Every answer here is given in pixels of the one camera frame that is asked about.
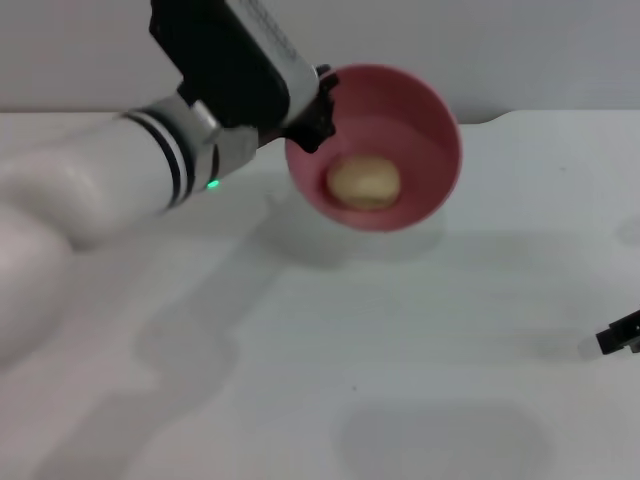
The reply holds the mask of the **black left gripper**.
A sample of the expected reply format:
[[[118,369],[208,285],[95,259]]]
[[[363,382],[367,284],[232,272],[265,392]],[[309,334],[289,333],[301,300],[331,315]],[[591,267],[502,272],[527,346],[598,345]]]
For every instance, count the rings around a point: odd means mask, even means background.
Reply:
[[[287,136],[287,129],[297,120],[297,145],[307,153],[316,152],[332,137],[336,128],[333,121],[334,100],[332,90],[339,84],[336,71],[328,64],[315,67],[318,79],[317,98],[302,117],[301,111],[283,113],[267,109],[258,115],[258,146],[263,147],[274,140]]]

